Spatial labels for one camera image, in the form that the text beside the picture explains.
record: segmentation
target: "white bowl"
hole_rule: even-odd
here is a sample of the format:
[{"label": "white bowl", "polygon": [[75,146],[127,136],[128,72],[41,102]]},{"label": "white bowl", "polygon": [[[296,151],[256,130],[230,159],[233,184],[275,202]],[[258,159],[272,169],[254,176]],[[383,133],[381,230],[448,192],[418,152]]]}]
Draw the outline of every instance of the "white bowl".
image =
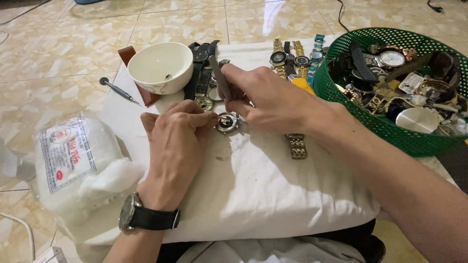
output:
[{"label": "white bowl", "polygon": [[169,95],[179,92],[189,83],[193,55],[190,48],[181,43],[159,43],[138,51],[127,68],[129,75],[142,88],[151,93]]}]

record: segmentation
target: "right hand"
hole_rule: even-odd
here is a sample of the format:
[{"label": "right hand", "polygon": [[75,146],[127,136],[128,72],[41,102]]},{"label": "right hand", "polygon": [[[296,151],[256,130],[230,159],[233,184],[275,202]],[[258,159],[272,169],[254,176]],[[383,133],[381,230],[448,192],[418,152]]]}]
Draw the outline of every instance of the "right hand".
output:
[{"label": "right hand", "polygon": [[[336,122],[354,123],[343,105],[320,99],[267,67],[245,71],[226,64],[221,71],[233,98],[225,99],[226,110],[239,113],[254,129],[310,134],[311,128],[323,132]],[[224,98],[220,89],[218,94]]]}]

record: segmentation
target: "white cable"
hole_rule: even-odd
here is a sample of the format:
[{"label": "white cable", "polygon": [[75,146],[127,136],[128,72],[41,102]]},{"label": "white cable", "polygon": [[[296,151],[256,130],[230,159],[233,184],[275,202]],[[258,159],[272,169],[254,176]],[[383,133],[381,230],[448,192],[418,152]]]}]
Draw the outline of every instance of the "white cable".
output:
[{"label": "white cable", "polygon": [[6,34],[5,38],[2,39],[2,40],[0,41],[0,45],[1,45],[1,44],[3,44],[3,42],[5,42],[5,40],[8,38],[9,34],[8,34],[8,32],[6,32],[6,31],[4,31],[4,30],[1,30],[1,29],[0,29],[0,32],[4,32],[4,33]]},{"label": "white cable", "polygon": [[28,225],[28,223],[24,222],[23,220],[21,220],[21,219],[19,219],[17,217],[7,215],[7,214],[4,214],[2,212],[0,212],[0,216],[4,216],[4,217],[6,217],[8,219],[20,222],[26,227],[26,230],[28,231],[28,236],[29,236],[29,246],[31,247],[31,262],[33,262],[36,259],[36,250],[34,249],[34,238],[33,238],[33,235],[32,235],[31,227]]}]

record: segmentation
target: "white cloth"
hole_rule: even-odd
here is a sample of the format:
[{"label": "white cloth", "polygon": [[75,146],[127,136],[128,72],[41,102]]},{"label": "white cloth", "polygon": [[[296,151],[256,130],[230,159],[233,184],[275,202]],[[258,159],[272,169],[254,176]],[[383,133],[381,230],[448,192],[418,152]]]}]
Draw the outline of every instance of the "white cloth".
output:
[{"label": "white cloth", "polygon": [[365,263],[352,246],[317,237],[248,239],[196,244],[177,263]]},{"label": "white cloth", "polygon": [[[324,46],[336,37],[326,36]],[[308,54],[314,39],[301,39],[301,43]],[[252,70],[269,66],[272,49],[272,41],[220,45],[218,60],[227,58]],[[142,103],[123,64],[114,84]],[[161,113],[171,102],[182,100],[183,92],[179,92],[146,108],[110,91],[100,118],[119,138],[124,155],[148,169],[148,141],[139,116],[145,111]],[[225,108],[217,103],[214,110],[221,113]],[[252,130],[246,123],[227,135],[213,130],[203,169],[179,207],[179,227],[168,231],[164,242],[293,237],[373,219],[380,206],[370,192],[312,138],[306,137],[305,143],[307,159],[292,160],[289,142],[282,134]],[[77,244],[84,262],[103,257],[107,249],[97,246],[112,244],[119,234],[117,221],[123,200],[116,198],[92,213],[84,225],[61,226]]]}]

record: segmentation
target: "red logo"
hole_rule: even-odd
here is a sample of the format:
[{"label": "red logo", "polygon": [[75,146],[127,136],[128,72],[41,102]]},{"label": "red logo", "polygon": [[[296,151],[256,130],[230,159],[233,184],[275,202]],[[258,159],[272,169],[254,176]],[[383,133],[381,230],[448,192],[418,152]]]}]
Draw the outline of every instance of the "red logo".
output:
[{"label": "red logo", "polygon": [[57,179],[62,180],[62,178],[63,178],[62,171],[59,170],[59,171],[57,172]]}]

